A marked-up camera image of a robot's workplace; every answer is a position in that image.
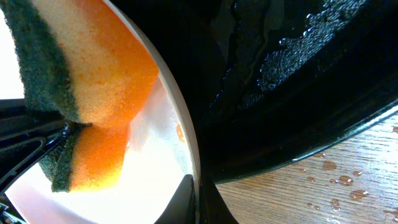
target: wooden surface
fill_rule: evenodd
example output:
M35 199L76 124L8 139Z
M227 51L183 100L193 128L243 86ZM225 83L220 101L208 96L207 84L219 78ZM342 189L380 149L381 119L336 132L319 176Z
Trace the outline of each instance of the wooden surface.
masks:
M345 184L331 183L341 176ZM316 156L217 187L242 224L398 223L398 116Z

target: sponge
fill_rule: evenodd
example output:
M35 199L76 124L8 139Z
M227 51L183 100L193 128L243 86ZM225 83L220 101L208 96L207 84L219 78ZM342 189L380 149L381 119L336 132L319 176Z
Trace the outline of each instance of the sponge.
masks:
M28 109L89 124L41 167L52 190L111 187L119 179L129 123L159 69L101 0L0 0L16 44Z

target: dish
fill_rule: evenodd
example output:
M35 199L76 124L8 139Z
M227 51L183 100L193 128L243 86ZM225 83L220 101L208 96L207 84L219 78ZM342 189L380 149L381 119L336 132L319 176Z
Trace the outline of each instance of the dish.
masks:
M98 192L51 193L50 182L35 165L6 192L30 223L114 223L127 219L154 223L184 174L194 176L198 189L197 140L182 94L145 35L109 1L105 3L154 57L159 79L144 109L131 122L119 185Z

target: wood grain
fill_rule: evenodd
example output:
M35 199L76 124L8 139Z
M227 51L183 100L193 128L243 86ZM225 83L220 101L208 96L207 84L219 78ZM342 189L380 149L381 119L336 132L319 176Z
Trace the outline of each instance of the wood grain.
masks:
M321 154L217 188L242 224L398 223L398 115Z

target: white plate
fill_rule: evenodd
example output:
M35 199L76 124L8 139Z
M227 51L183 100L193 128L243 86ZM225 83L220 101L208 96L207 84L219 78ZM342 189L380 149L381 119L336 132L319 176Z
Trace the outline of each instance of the white plate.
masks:
M105 3L155 58L159 79L131 122L119 185L99 192L52 193L50 181L35 165L6 192L29 223L154 223L185 174L194 176L198 189L197 140L177 83L146 36L109 1Z

